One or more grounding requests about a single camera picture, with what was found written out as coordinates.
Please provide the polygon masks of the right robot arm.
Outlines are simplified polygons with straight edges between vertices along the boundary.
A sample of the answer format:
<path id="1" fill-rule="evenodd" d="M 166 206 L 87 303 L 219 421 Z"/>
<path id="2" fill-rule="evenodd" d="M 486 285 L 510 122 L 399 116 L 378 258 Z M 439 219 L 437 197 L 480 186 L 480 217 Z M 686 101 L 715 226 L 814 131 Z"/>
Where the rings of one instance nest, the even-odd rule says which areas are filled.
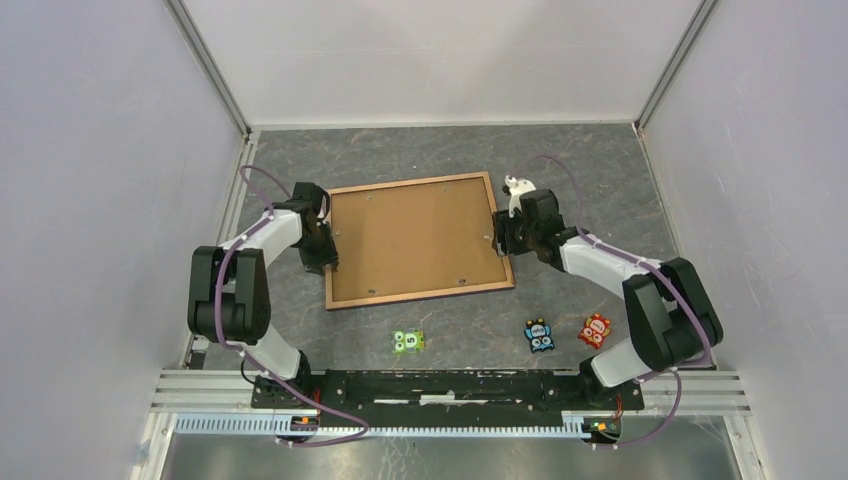
<path id="1" fill-rule="evenodd" d="M 724 331 L 690 261 L 637 257 L 566 226 L 556 195 L 529 180 L 507 177 L 503 190 L 509 205 L 492 216 L 493 247 L 500 255 L 534 253 L 624 302 L 628 337 L 580 364 L 577 392 L 585 405 L 602 408 L 627 382 L 711 361 Z"/>

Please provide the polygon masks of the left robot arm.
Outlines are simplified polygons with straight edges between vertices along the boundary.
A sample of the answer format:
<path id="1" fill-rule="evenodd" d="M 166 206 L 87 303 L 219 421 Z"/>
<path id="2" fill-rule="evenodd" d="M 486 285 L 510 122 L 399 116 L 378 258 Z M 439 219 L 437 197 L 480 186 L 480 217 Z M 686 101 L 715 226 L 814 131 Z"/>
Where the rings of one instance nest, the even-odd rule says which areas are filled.
<path id="1" fill-rule="evenodd" d="M 316 390 L 306 355 L 271 325 L 269 266 L 295 249 L 304 270 L 324 275 L 338 265 L 329 214 L 330 194 L 298 182 L 293 195 L 274 202 L 260 219 L 218 246 L 200 246 L 191 258 L 187 327 L 253 363 L 290 407 L 302 407 Z"/>

